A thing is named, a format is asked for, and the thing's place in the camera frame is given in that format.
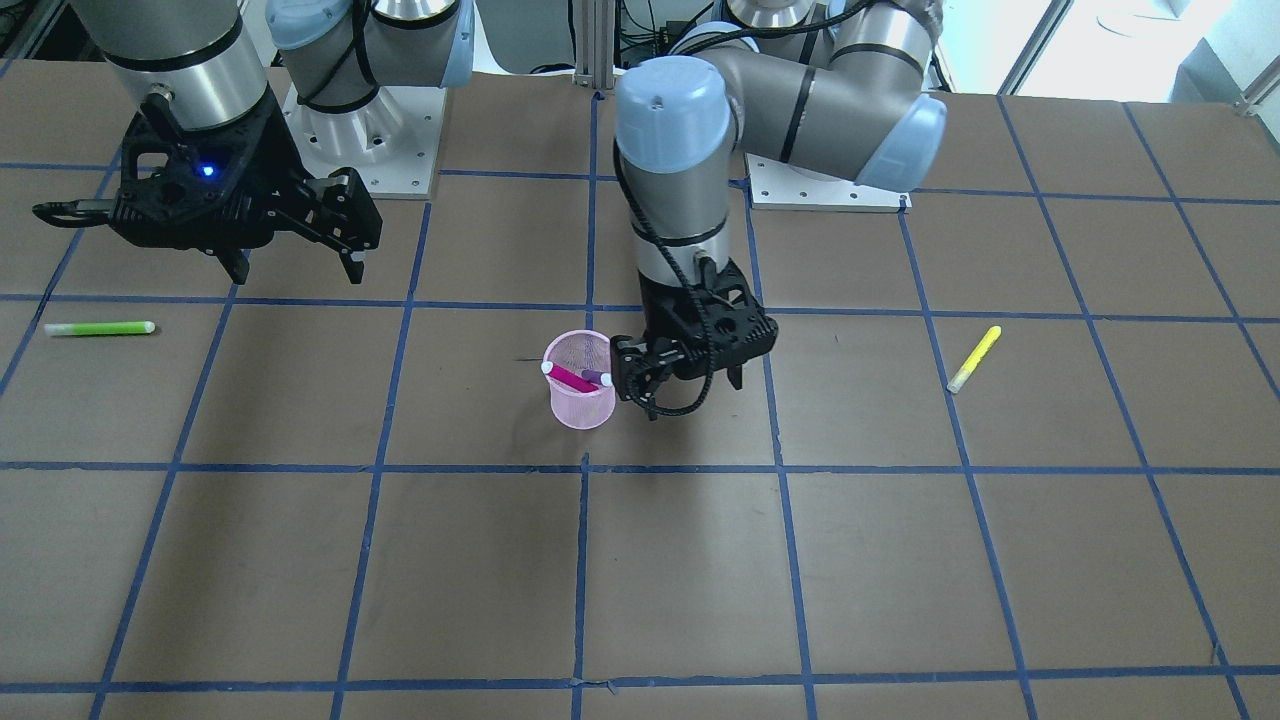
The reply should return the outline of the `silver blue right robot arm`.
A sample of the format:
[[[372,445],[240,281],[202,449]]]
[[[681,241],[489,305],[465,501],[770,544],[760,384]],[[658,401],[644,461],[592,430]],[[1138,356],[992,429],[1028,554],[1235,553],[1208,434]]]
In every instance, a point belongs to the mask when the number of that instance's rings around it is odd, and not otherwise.
[[[294,101],[274,92],[237,1],[76,1],[136,106],[106,200],[41,202],[60,228],[105,225],[141,249],[197,251],[243,284],[248,251],[291,232],[364,279],[387,174],[429,191],[440,111],[412,104],[466,85],[471,1],[269,1],[264,19]]]

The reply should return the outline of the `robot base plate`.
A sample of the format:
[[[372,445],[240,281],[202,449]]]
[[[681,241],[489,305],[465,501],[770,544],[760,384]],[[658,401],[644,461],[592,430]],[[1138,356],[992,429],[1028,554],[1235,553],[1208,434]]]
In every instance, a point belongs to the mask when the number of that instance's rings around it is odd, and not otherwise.
[[[349,167],[375,199],[431,197],[448,90],[383,87],[369,105],[346,114],[301,106],[297,96],[291,87],[282,110],[312,176]]]

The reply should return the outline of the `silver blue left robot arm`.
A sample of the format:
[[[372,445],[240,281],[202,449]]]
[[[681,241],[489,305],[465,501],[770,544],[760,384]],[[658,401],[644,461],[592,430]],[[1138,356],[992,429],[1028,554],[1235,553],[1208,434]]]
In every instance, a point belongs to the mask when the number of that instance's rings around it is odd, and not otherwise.
[[[650,419],[733,388],[780,328],[730,255],[735,151],[906,193],[947,109],[925,91],[941,1],[728,1],[616,86],[611,161],[628,208],[645,328],[611,340],[623,401]]]

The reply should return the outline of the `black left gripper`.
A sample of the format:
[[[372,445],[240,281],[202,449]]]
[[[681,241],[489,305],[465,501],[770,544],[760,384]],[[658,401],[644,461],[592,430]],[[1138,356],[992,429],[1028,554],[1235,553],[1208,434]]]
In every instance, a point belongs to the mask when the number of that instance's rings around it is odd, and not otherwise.
[[[707,374],[712,359],[735,389],[742,388],[742,368],[768,354],[778,338],[777,322],[751,293],[748,279],[728,260],[698,260],[687,275],[691,290],[640,277],[645,331],[643,340],[611,337],[611,377],[618,397],[637,405],[649,419],[682,416],[686,407],[663,407],[657,391],[672,375],[695,380]]]

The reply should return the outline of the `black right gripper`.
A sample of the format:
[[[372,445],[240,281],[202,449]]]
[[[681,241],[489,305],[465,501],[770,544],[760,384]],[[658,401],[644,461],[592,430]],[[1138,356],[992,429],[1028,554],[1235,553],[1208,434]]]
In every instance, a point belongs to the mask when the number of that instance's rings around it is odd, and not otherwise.
[[[351,284],[364,282],[383,219],[357,169],[311,178],[273,95],[211,129],[183,128],[174,101],[141,102],[113,199],[40,202],[32,213],[61,228],[108,225],[142,249],[200,251],[237,284],[250,273],[247,251],[291,231],[334,251]]]

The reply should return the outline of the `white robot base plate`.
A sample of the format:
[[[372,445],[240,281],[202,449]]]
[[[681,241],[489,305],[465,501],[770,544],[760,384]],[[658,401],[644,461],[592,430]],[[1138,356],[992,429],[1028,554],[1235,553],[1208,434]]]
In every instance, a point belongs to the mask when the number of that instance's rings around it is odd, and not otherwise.
[[[890,214],[913,208],[909,193],[856,184],[750,152],[744,161],[751,204],[765,210]]]

